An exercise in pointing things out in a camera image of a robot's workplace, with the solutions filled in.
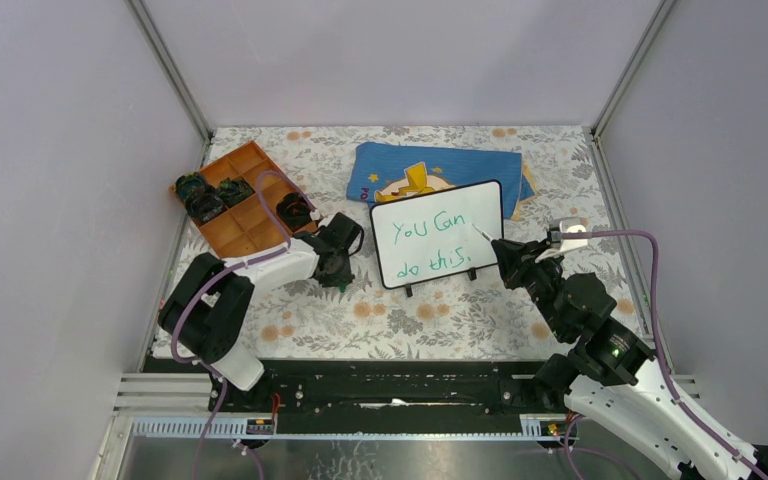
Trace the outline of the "green whiteboard marker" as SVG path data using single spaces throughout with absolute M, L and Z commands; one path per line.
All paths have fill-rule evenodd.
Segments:
M 482 238 L 484 238 L 484 239 L 485 239 L 485 240 L 487 240 L 488 242 L 492 242 L 492 241 L 494 240 L 494 238 L 493 238 L 493 237 L 491 237 L 491 236 L 490 236 L 490 235 L 489 235 L 487 232 L 485 232 L 484 230 L 480 229 L 479 227 L 477 227 L 477 226 L 476 226 L 476 225 L 474 225 L 474 224 L 473 224 L 473 228 L 474 228 L 474 229 L 477 231 L 477 233 L 478 233 L 478 234 L 479 234 L 479 235 L 480 235 Z

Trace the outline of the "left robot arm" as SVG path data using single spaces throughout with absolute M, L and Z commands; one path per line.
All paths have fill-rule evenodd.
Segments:
M 173 357 L 197 361 L 232 386 L 232 398 L 248 411 L 269 401 L 265 367 L 242 344 L 246 312 L 252 300 L 297 281 L 314 280 L 324 288 L 345 288 L 353 280 L 351 256 L 364 230 L 343 213 L 325 217 L 313 231 L 299 231 L 287 243 L 247 257 L 196 256 L 164 302 L 160 329 L 172 340 Z

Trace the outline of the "small whiteboard black frame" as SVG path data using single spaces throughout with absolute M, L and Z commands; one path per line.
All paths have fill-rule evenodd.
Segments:
M 372 206 L 381 284 L 388 290 L 466 274 L 497 264 L 491 242 L 504 237 L 501 185 L 486 181 Z

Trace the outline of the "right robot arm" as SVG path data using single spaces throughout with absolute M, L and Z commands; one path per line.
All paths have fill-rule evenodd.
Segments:
M 768 445 L 742 440 L 678 386 L 660 338 L 647 342 L 614 319 L 617 302 L 595 274 L 563 275 L 564 254 L 593 236 L 490 242 L 504 286 L 525 289 L 556 339 L 572 346 L 536 374 L 537 405 L 599 424 L 671 479 L 768 479 Z

